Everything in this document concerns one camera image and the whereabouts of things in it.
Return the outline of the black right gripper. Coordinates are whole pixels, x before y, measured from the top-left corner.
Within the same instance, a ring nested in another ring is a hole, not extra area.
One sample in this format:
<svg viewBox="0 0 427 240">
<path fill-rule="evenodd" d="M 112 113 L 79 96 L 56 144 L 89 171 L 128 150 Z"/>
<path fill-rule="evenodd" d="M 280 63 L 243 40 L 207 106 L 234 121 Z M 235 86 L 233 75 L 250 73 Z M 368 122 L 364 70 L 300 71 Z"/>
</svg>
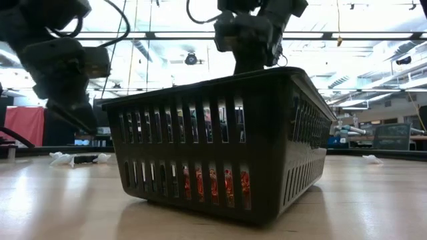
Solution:
<svg viewBox="0 0 427 240">
<path fill-rule="evenodd" d="M 279 43 L 275 26 L 265 16 L 238 15 L 233 55 L 234 74 L 262 70 L 278 62 Z"/>
</svg>

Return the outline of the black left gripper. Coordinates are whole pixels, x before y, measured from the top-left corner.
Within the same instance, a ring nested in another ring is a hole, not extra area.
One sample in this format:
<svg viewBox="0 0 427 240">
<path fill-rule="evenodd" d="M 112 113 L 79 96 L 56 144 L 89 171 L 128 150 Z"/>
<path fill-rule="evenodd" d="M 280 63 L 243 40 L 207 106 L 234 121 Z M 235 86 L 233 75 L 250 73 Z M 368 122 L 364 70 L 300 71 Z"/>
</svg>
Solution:
<svg viewBox="0 0 427 240">
<path fill-rule="evenodd" d="M 47 100 L 46 107 L 68 124 L 88 133 L 97 133 L 97 119 L 86 92 L 89 75 L 62 73 L 46 75 L 31 74 L 38 98 Z"/>
</svg>

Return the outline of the black slotted plastic basket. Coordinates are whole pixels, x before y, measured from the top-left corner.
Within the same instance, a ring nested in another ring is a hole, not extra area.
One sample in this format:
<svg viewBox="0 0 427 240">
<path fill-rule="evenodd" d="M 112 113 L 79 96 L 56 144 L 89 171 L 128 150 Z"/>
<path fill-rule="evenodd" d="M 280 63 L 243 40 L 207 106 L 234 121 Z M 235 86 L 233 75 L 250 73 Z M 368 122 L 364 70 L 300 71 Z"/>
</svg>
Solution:
<svg viewBox="0 0 427 240">
<path fill-rule="evenodd" d="M 322 176 L 335 119 L 297 67 L 109 99 L 102 108 L 128 195 L 256 225 L 277 219 Z M 234 207 L 227 206 L 225 169 L 232 171 Z M 250 174 L 251 209 L 244 209 L 242 171 Z"/>
</svg>

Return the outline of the red orange snack packet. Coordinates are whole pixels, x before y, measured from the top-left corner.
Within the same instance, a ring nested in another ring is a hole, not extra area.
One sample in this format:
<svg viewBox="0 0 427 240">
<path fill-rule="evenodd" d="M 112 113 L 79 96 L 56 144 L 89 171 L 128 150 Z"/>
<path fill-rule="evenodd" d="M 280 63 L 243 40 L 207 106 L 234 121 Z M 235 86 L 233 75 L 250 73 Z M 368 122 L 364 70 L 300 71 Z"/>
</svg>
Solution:
<svg viewBox="0 0 427 240">
<path fill-rule="evenodd" d="M 195 177 L 197 185 L 197 198 L 199 202 L 204 202 L 204 188 L 203 188 L 203 175 L 200 166 L 195 167 Z M 186 199 L 191 199 L 191 183 L 189 178 L 189 168 L 183 166 L 183 179 L 184 179 L 184 194 Z"/>
</svg>

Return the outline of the black reaper decoration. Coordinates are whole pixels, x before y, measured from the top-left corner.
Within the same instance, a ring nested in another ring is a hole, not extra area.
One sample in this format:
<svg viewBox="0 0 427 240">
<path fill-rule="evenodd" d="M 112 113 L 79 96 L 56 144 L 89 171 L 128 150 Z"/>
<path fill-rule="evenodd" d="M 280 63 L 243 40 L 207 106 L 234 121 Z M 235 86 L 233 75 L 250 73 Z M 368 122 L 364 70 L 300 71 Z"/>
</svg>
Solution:
<svg viewBox="0 0 427 240">
<path fill-rule="evenodd" d="M 86 163 L 97 163 L 98 156 L 97 155 L 79 155 L 73 158 L 73 163 L 78 164 L 86 164 Z"/>
</svg>

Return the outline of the black partition panel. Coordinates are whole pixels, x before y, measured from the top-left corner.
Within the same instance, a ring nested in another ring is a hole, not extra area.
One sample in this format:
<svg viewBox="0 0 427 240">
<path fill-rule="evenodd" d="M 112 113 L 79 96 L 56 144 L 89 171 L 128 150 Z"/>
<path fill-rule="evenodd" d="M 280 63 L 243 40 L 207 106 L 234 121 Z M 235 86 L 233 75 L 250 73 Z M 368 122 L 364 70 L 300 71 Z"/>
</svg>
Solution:
<svg viewBox="0 0 427 240">
<path fill-rule="evenodd" d="M 44 111 L 42 146 L 66 146 L 75 143 L 77 129 L 49 109 Z"/>
</svg>

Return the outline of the red partition screen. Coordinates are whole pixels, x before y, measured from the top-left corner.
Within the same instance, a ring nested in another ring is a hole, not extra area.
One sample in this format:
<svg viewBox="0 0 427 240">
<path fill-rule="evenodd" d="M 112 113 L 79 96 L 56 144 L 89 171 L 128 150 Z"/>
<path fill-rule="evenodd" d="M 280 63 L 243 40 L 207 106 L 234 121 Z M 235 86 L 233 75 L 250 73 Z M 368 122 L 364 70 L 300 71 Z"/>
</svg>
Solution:
<svg viewBox="0 0 427 240">
<path fill-rule="evenodd" d="M 43 144 L 44 113 L 43 107 L 8 107 L 5 127 L 40 147 Z"/>
</svg>

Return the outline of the black sloping brace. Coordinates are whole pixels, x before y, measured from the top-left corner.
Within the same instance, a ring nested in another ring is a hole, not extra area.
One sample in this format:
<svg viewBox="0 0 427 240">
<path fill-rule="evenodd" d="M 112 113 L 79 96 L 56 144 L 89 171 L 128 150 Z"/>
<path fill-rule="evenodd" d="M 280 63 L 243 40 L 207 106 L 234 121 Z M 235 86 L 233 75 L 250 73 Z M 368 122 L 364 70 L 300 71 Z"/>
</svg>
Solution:
<svg viewBox="0 0 427 240">
<path fill-rule="evenodd" d="M 34 148 L 35 147 L 35 145 L 32 144 L 29 140 L 27 140 L 26 138 L 22 137 L 20 134 L 12 131 L 6 127 L 0 127 L 0 132 L 3 132 L 6 135 L 18 140 L 19 142 L 24 144 L 24 146 L 26 146 L 27 148 Z"/>
</svg>

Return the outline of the round black ceiling fixture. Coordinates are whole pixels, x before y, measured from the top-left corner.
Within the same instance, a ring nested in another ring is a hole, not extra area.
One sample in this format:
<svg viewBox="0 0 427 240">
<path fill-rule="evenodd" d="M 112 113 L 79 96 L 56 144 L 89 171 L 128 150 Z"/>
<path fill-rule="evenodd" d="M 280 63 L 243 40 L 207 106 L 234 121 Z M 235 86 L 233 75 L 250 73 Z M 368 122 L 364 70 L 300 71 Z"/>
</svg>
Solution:
<svg viewBox="0 0 427 240">
<path fill-rule="evenodd" d="M 199 59 L 194 52 L 189 52 L 187 54 L 187 57 L 184 60 L 184 63 L 186 65 L 197 65 L 197 64 L 204 64 L 205 60 Z"/>
</svg>

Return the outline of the dark mesh chair back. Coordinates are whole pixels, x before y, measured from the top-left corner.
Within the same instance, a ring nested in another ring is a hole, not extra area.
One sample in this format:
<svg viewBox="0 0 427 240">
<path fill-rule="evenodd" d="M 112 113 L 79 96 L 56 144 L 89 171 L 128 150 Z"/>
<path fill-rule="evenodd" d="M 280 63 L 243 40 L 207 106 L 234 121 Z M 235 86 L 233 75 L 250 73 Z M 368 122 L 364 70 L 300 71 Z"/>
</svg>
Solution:
<svg viewBox="0 0 427 240">
<path fill-rule="evenodd" d="M 410 149 L 411 124 L 393 123 L 375 129 L 372 146 L 381 150 L 408 151 Z"/>
</svg>

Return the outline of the black chair back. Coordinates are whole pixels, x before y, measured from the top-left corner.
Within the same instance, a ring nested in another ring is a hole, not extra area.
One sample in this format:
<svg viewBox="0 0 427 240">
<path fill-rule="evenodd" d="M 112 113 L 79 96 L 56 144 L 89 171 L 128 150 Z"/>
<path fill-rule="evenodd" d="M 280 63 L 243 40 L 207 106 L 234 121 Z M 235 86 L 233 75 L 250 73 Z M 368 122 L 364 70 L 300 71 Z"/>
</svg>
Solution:
<svg viewBox="0 0 427 240">
<path fill-rule="evenodd" d="M 423 131 L 427 133 L 427 105 L 421 106 L 418 110 L 420 124 Z"/>
</svg>

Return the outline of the black overhead frame bar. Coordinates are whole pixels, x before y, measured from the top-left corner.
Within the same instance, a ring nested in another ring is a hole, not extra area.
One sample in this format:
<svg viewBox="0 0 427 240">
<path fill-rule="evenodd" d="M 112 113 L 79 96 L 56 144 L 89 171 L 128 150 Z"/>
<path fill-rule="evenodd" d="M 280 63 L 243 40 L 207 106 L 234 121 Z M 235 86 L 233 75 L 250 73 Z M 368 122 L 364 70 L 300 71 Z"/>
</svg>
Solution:
<svg viewBox="0 0 427 240">
<path fill-rule="evenodd" d="M 131 32 L 125 40 L 210 40 L 215 37 L 213 31 L 135 31 Z M 290 41 L 333 41 L 341 37 L 345 41 L 417 41 L 427 40 L 427 32 L 330 32 L 330 31 L 286 31 L 283 40 Z"/>
</svg>

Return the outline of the black table frame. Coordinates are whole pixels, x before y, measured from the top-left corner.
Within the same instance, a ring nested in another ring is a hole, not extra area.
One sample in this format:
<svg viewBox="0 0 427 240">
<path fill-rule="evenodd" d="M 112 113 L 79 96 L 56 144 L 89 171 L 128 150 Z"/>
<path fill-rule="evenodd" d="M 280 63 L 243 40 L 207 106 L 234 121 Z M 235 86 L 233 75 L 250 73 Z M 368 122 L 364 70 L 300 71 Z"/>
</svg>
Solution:
<svg viewBox="0 0 427 240">
<path fill-rule="evenodd" d="M 15 150 L 16 157 L 36 157 L 48 155 L 54 152 L 62 153 L 113 153 L 113 147 L 90 147 L 90 146 L 52 146 L 24 148 L 15 145 L 0 146 L 0 159 L 6 159 L 9 150 Z M 400 159 L 406 161 L 427 162 L 427 151 L 397 151 L 380 149 L 328 149 L 327 155 L 375 155 L 377 158 Z"/>
</svg>

